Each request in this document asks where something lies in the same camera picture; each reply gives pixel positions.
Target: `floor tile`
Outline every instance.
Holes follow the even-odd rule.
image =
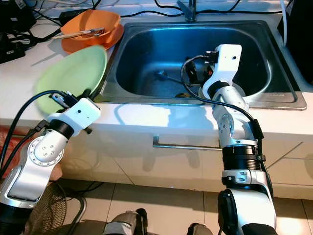
[[[276,231],[280,235],[311,235],[302,202],[299,199],[275,198]]]
[[[186,234],[190,224],[204,223],[200,191],[117,184],[108,222],[126,210],[144,208],[148,232],[157,235]]]
[[[217,192],[204,192],[204,222],[213,234],[219,232]]]
[[[309,222],[311,233],[313,234],[313,200],[302,200],[302,202]]]
[[[60,181],[63,188],[71,188],[73,190],[85,190],[91,183],[90,181],[65,179]],[[100,182],[95,182],[90,188],[96,187],[99,183]],[[84,194],[87,201],[87,208],[81,222],[75,230],[75,235],[102,234],[106,224],[114,186],[115,184],[113,183],[103,183],[99,188]],[[66,234],[69,230],[69,225],[78,213],[79,208],[80,203],[77,199],[72,199],[67,202],[67,215],[61,234]]]

